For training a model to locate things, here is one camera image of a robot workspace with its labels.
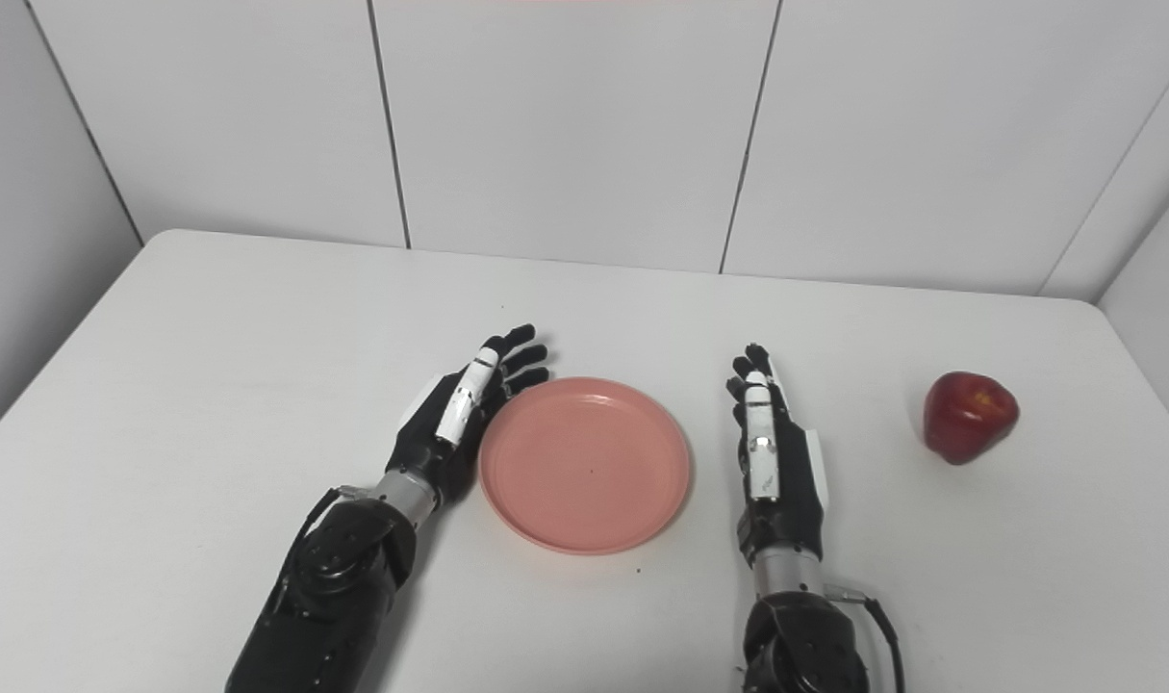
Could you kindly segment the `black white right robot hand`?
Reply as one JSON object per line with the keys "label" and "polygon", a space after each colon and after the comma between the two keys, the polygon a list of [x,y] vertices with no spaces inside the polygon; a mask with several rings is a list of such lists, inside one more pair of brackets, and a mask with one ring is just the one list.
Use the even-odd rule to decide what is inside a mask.
{"label": "black white right robot hand", "polygon": [[816,460],[819,442],[788,411],[768,349],[748,344],[733,359],[725,388],[739,427],[738,465],[743,513],[736,526],[748,564],[773,547],[825,557],[825,477]]}

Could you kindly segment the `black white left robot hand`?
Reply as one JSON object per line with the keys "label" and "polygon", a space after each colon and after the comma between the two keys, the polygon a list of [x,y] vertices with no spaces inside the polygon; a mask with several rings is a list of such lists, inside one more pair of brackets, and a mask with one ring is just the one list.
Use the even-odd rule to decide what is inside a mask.
{"label": "black white left robot hand", "polygon": [[434,383],[400,427],[386,470],[424,481],[438,507],[457,501],[473,479],[487,427],[511,399],[549,381],[548,356],[531,323],[487,338],[464,368]]}

